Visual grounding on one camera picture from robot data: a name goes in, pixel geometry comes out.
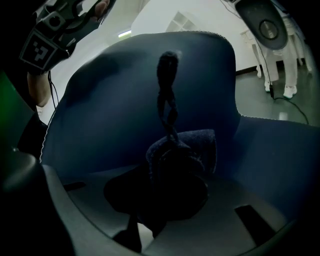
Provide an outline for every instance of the gray plastic surface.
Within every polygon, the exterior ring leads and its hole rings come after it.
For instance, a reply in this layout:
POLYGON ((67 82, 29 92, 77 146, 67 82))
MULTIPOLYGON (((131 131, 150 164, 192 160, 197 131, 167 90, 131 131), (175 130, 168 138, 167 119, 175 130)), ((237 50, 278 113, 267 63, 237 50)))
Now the gray plastic surface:
POLYGON ((113 170, 92 173, 78 178, 85 187, 69 191, 68 194, 80 211, 87 216, 90 221, 99 227, 105 234, 114 237, 117 233, 127 229, 129 215, 115 211, 104 196, 106 183, 135 166, 126 166, 113 170))
POLYGON ((74 205, 62 186, 56 171, 46 165, 43 168, 52 201, 70 235, 77 256, 139 255, 99 231, 74 205))
MULTIPOLYGON (((110 237, 126 228, 129 215, 116 212, 105 200, 104 185, 133 167, 83 175, 74 181, 87 186, 69 192, 79 210, 110 237)), ((282 213, 238 183, 210 175, 203 178, 209 191, 204 207, 191 219, 168 222, 145 255, 233 256, 253 250, 256 245, 234 210, 244 205, 251 205, 276 232, 286 225, 282 213)))
POLYGON ((274 207, 236 182, 206 177, 209 199, 191 219, 168 222, 145 250, 150 256, 234 256, 256 247, 235 208, 251 205, 276 231, 286 225, 274 207))

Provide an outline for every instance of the rectangular slot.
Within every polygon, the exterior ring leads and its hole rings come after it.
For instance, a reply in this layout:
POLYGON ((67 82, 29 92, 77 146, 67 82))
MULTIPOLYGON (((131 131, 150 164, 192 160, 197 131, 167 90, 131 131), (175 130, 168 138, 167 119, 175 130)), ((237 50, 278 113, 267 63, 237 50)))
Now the rectangular slot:
POLYGON ((251 205, 240 206, 234 210, 257 246, 264 244, 276 234, 251 205))

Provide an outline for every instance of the dark blue fabric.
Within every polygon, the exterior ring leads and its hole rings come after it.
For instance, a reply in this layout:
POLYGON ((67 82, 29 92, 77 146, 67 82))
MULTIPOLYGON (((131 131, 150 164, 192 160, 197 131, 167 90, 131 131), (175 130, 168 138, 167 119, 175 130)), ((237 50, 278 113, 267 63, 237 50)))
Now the dark blue fabric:
POLYGON ((121 41, 70 79, 48 129, 42 163, 61 177, 141 163, 165 136, 157 111, 157 65, 180 51, 173 90, 179 132, 215 130, 231 137, 240 115, 235 103, 235 54, 222 37, 204 32, 144 34, 121 41))
POLYGON ((320 170, 320 129, 290 121, 241 117, 216 174, 241 183, 289 219, 297 217, 320 170))
POLYGON ((141 164, 165 136, 158 117, 157 64, 180 51, 173 84, 178 132, 215 131, 215 175, 233 179, 296 218, 320 169, 319 128, 241 117, 235 55, 222 37, 202 32, 145 34, 121 41, 68 83, 42 150, 62 178, 141 164))

